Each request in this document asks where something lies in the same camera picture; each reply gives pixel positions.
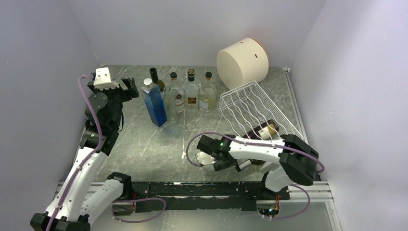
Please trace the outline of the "blue plastic tray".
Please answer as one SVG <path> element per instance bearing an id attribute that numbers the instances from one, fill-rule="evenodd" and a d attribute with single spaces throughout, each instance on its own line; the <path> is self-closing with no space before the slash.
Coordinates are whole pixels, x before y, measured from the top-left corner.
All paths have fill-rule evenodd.
<path id="1" fill-rule="evenodd" d="M 161 127 L 166 123 L 166 110 L 160 88 L 150 78 L 146 78 L 141 86 L 142 97 L 151 121 Z"/>

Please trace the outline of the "green wine bottle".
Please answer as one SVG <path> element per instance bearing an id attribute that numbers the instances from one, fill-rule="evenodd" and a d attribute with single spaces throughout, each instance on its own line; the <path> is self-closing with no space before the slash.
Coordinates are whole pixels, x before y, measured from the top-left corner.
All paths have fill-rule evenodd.
<path id="1" fill-rule="evenodd" d="M 164 93 L 165 84 L 164 82 L 158 77 L 157 69 L 155 67 L 151 67 L 149 69 L 151 79 L 153 83 L 159 86 L 161 93 Z"/>

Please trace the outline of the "dark bottle black cap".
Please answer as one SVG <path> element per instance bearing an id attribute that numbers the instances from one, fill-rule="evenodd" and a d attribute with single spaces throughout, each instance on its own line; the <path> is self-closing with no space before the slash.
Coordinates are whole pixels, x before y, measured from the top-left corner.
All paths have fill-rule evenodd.
<path id="1" fill-rule="evenodd" d="M 195 77 L 195 71 L 189 69 L 187 72 L 187 80 L 184 84 L 185 89 L 185 103 L 187 111 L 198 110 L 199 103 L 199 82 Z"/>

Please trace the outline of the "clear flask bottle black cap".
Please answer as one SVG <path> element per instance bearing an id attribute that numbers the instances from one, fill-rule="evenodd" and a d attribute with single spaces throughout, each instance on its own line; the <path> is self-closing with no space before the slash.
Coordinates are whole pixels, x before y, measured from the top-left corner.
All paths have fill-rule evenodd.
<path id="1" fill-rule="evenodd" d="M 217 101 L 216 87 L 212 83 L 212 73 L 206 72 L 205 81 L 199 89 L 199 109 L 204 112 L 214 110 Z"/>

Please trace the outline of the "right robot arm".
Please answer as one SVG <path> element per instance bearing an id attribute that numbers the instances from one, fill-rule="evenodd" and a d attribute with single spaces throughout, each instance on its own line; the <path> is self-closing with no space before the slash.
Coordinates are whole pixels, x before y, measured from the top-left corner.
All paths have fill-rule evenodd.
<path id="1" fill-rule="evenodd" d="M 265 199 L 272 199 L 282 188 L 296 183 L 311 186 L 316 174 L 324 170 L 319 161 L 319 154 L 298 136 L 282 135 L 277 140 L 254 140 L 234 135 L 222 135 L 213 139 L 210 132 L 198 134 L 200 137 L 196 148 L 196 166 L 213 165 L 215 171 L 235 166 L 237 171 L 243 169 L 238 160 L 256 160 L 276 164 L 278 168 L 264 174 L 260 185 L 260 194 Z"/>

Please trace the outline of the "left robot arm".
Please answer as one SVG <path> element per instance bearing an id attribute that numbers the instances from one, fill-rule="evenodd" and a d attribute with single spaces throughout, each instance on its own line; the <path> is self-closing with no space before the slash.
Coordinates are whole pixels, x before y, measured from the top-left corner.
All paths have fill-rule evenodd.
<path id="1" fill-rule="evenodd" d="M 132 77 L 119 83 L 111 80 L 108 85 L 96 83 L 96 73 L 87 79 L 92 94 L 84 96 L 87 120 L 76 158 L 52 203 L 43 213 L 33 215 L 30 225 L 36 231 L 88 231 L 112 202 L 136 197 L 131 177 L 119 172 L 111 173 L 101 189 L 86 197 L 124 124 L 123 104 L 139 96 Z"/>

